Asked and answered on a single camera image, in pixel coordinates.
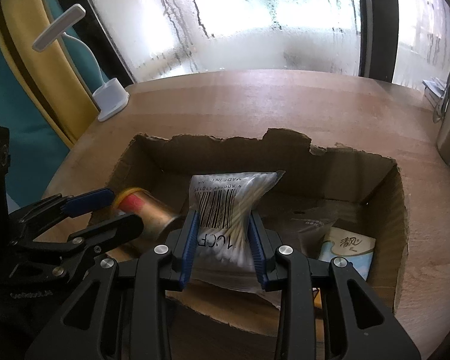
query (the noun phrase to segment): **bag of cotton swabs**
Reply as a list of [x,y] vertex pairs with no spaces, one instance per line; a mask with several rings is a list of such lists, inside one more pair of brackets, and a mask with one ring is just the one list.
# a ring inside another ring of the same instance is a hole
[[247,240],[250,211],[283,174],[246,172],[192,177],[190,208],[200,214],[193,278],[241,291],[248,291],[253,281],[256,289]]

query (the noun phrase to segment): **blue gripper pad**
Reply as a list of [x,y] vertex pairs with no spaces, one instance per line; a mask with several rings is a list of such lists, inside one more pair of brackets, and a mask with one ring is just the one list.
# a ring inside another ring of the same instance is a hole
[[61,210],[70,218],[76,218],[77,216],[111,205],[114,198],[115,193],[112,190],[102,188],[101,190],[87,192],[83,195],[68,199],[61,207]]
[[262,288],[265,289],[268,285],[267,260],[265,258],[265,253],[263,252],[257,226],[252,215],[250,215],[250,221],[248,221],[247,237],[250,244],[250,249],[252,251],[253,265],[255,266],[257,280],[262,285]]
[[181,273],[179,279],[180,288],[183,290],[190,280],[192,273],[193,259],[195,257],[195,250],[197,249],[197,235],[200,227],[200,215],[195,211],[188,232],[188,237],[185,242],[185,247],[182,254]]

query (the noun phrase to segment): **yellow curtain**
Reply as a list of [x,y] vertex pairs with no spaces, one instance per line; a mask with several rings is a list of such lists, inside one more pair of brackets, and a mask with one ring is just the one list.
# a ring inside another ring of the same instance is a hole
[[58,41],[45,51],[32,43],[50,24],[42,0],[2,0],[0,49],[43,117],[71,147],[98,115]]

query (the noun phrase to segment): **window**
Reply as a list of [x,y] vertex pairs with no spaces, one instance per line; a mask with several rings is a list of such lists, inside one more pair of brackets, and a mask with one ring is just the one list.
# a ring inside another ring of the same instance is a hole
[[136,81],[230,69],[359,73],[359,0],[92,2]]
[[398,0],[398,50],[393,83],[423,90],[422,80],[447,80],[450,8],[444,0]]

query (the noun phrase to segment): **blue and beige tissue package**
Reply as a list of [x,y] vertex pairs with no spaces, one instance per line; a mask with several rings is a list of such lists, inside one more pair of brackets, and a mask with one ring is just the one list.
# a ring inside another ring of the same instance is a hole
[[323,239],[322,250],[318,259],[329,263],[334,257],[345,257],[353,264],[357,272],[367,280],[374,247],[375,238],[332,227]]

